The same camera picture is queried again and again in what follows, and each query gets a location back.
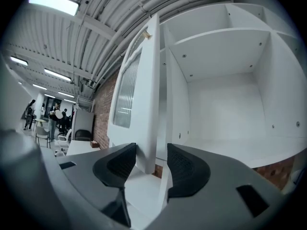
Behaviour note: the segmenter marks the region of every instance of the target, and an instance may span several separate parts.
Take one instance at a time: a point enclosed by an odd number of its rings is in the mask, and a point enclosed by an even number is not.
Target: white pillar
[[[35,111],[34,115],[36,115],[37,118],[40,118],[40,110],[42,109],[44,102],[44,95],[42,93],[38,93],[36,101],[35,101]]]

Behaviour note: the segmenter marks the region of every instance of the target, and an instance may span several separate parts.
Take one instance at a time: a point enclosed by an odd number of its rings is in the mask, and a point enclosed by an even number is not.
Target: brick wall
[[[94,140],[99,142],[102,149],[109,147],[109,138],[106,136],[106,132],[118,72],[119,70],[107,80],[95,96]]]
[[[254,168],[254,170],[282,190],[289,180],[293,163],[294,156],[277,163]]]

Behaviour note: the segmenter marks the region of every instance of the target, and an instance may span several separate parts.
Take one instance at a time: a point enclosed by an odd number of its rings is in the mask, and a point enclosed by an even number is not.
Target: fluorescent light
[[[79,4],[71,0],[29,0],[29,3],[47,6],[70,15],[75,15]]]
[[[65,94],[65,93],[62,93],[62,92],[59,92],[59,94],[63,94],[63,95],[69,96],[69,97],[71,97],[71,98],[75,98],[73,95]]]
[[[28,62],[26,62],[25,60],[16,58],[16,57],[14,57],[14,56],[11,56],[11,60],[14,61],[14,62],[16,62],[16,63],[23,64],[23,65],[25,65],[25,66],[28,65]]]
[[[33,86],[34,86],[34,87],[37,87],[37,88],[40,88],[40,89],[43,89],[43,90],[47,90],[46,88],[41,87],[41,86],[38,86],[38,85],[36,85],[36,84],[33,84]]]
[[[51,98],[55,98],[54,96],[49,95],[49,94],[45,94],[45,96],[48,96],[48,97],[51,97]]]
[[[71,102],[71,103],[75,103],[76,104],[76,102],[73,102],[73,101],[70,101],[70,100],[66,100],[66,99],[64,99],[65,101],[67,101],[67,102]]]
[[[56,76],[56,77],[58,77],[58,78],[64,79],[64,80],[66,80],[66,81],[68,81],[68,82],[71,81],[71,78],[65,77],[65,76],[63,76],[63,75],[61,75],[61,74],[58,74],[58,73],[54,72],[54,71],[50,71],[50,70],[48,70],[48,69],[45,69],[45,72],[46,72],[46,73],[49,73],[49,74],[51,74],[51,75],[53,75],[53,76]]]

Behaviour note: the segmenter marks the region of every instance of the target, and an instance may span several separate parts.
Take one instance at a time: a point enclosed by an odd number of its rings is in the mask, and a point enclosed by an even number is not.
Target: person
[[[59,119],[57,118],[57,116],[55,114],[56,110],[59,110],[59,103],[58,102],[56,102],[54,109],[49,112],[50,116],[49,116],[48,128],[49,128],[49,133],[50,133],[50,141],[54,140],[54,133],[56,131],[56,124],[59,121]]]
[[[45,103],[43,103],[42,109],[40,110],[40,119],[43,119],[44,114],[45,114]]]
[[[65,129],[66,112],[67,112],[67,109],[65,108],[64,111],[62,112],[63,118],[60,120],[60,126],[59,127],[61,128],[62,132],[66,131],[66,129]]]
[[[34,113],[34,104],[35,100],[32,100],[28,106],[25,109],[25,126],[24,126],[24,130],[27,129],[27,126],[29,126],[29,129],[31,129],[31,124],[32,124],[32,115]]]

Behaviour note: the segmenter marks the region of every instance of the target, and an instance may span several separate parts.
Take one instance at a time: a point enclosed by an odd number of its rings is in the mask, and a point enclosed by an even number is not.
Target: white cabinet
[[[166,137],[158,158],[167,159],[171,142],[254,168],[307,147],[306,52],[286,22],[262,6],[228,3],[185,12],[160,28],[167,107],[159,110]]]
[[[307,147],[306,51],[287,22],[259,5],[226,3],[157,23],[156,15],[144,26],[152,39],[138,43],[137,35],[129,46],[108,126],[115,145],[139,145],[141,171],[153,171],[154,156],[167,160],[167,143],[250,167]],[[120,95],[123,74],[137,57],[138,68],[127,74],[134,95],[128,82]],[[125,96],[130,102],[123,103]]]

